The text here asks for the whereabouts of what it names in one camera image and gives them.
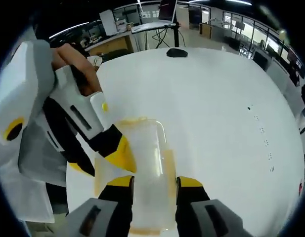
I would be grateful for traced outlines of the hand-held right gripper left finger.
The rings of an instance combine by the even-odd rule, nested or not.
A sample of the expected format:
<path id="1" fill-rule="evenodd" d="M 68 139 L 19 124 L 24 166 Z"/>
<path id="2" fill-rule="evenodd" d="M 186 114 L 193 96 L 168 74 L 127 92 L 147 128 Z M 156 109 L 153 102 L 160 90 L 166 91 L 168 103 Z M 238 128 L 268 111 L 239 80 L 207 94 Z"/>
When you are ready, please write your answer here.
<path id="1" fill-rule="evenodd" d="M 67 237 L 127 237 L 132 222 L 134 176 L 108 182 L 97 198 L 89 198 L 71 212 Z"/>

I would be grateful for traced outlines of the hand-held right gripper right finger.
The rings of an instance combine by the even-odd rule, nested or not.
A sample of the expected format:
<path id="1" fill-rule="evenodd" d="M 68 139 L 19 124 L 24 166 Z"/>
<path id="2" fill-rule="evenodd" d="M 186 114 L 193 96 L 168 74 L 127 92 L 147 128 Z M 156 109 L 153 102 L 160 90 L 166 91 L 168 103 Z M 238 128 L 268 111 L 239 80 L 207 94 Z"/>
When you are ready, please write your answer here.
<path id="1" fill-rule="evenodd" d="M 180 237 L 250 237 L 243 221 L 193 178 L 176 178 L 175 221 Z"/>

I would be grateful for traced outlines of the person's left hand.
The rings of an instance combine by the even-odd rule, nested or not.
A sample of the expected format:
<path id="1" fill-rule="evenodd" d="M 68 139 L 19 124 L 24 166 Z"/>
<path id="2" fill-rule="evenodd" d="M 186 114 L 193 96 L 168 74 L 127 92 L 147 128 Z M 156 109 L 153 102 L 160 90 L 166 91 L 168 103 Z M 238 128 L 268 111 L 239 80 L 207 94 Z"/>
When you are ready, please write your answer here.
<path id="1" fill-rule="evenodd" d="M 93 65 L 70 44 L 65 43 L 58 48 L 52 48 L 52 54 L 52 67 L 54 71 L 67 65 L 73 65 L 84 75 L 85 79 L 83 79 L 83 82 L 78 83 L 79 91 L 83 96 L 102 92 Z"/>

